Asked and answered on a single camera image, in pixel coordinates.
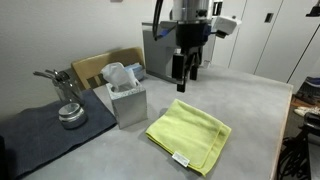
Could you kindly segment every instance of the cardboard box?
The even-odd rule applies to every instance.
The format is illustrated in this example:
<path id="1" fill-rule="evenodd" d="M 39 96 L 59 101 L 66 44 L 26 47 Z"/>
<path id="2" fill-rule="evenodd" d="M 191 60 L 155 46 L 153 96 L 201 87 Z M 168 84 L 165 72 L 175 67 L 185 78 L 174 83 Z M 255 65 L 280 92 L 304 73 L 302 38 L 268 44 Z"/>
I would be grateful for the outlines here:
<path id="1" fill-rule="evenodd" d="M 125 128 L 148 119 L 147 94 L 142 86 L 122 92 L 113 92 L 112 85 L 107 85 L 113 112 L 119 128 Z"/>

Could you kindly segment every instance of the door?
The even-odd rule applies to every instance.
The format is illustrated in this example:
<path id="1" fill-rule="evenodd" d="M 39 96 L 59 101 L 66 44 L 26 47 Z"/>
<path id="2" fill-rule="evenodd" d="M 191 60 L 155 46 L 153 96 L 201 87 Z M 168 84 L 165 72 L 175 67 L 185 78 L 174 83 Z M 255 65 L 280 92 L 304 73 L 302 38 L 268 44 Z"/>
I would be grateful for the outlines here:
<path id="1" fill-rule="evenodd" d="M 306 17 L 314 0 L 284 0 L 255 74 L 288 82 L 320 23 Z"/>
<path id="2" fill-rule="evenodd" d="M 229 68 L 253 74 L 282 0 L 247 0 Z"/>

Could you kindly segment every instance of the white tag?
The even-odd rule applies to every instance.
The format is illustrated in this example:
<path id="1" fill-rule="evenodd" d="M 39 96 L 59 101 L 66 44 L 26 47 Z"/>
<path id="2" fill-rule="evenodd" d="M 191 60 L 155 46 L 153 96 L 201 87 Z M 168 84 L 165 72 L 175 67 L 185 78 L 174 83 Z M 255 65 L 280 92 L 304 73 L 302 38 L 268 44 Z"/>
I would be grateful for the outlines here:
<path id="1" fill-rule="evenodd" d="M 182 156 L 178 152 L 174 152 L 174 154 L 172 155 L 172 158 L 174 160 L 178 161 L 178 163 L 180 163 L 184 167 L 187 167 L 190 162 L 190 160 L 188 158 Z"/>

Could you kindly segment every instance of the gray table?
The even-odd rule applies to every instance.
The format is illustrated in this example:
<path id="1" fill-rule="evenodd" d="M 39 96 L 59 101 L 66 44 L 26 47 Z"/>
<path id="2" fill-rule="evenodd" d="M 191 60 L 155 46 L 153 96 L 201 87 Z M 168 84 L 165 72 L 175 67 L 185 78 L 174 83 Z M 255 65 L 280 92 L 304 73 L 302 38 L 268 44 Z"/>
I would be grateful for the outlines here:
<path id="1" fill-rule="evenodd" d="M 220 67 L 200 69 L 185 93 L 149 76 L 149 120 L 102 134 L 26 179 L 204 179 L 183 168 L 151 142 L 145 130 L 175 98 L 218 118 L 232 128 L 206 179 L 272 179 L 290 106 L 292 86 Z M 111 108 L 105 86 L 96 94 Z"/>

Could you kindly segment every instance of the black chair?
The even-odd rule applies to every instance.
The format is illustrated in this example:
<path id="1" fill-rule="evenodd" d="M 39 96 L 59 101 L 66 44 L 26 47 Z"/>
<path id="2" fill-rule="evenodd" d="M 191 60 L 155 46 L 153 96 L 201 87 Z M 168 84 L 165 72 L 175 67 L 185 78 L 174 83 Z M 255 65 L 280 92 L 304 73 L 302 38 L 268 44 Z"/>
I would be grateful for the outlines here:
<path id="1" fill-rule="evenodd" d="M 0 179 L 9 179 L 4 139 L 0 136 Z"/>
<path id="2" fill-rule="evenodd" d="M 308 134 L 320 136 L 320 116 L 313 113 L 304 115 L 301 132 L 296 137 L 283 139 L 285 148 L 281 151 L 277 168 L 277 179 L 295 177 L 295 179 L 310 180 L 310 161 Z"/>

